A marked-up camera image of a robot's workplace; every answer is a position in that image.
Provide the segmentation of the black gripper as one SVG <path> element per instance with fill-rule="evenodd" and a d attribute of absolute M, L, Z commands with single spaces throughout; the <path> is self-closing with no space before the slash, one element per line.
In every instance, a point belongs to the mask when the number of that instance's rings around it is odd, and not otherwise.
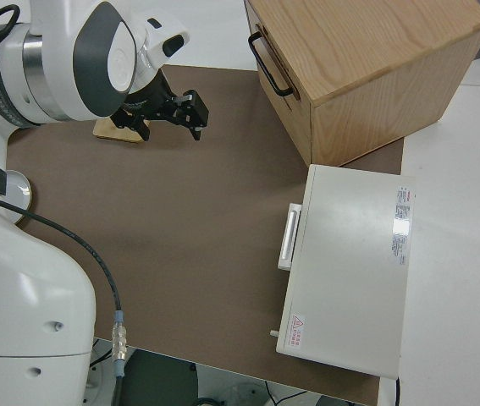
<path fill-rule="evenodd" d="M 159 69 L 148 85 L 129 94 L 112 115 L 113 136 L 127 142 L 148 141 L 150 130 L 145 121 L 164 120 L 187 128 L 194 140 L 199 140 L 208 117 L 209 110 L 197 91 L 177 96 Z"/>

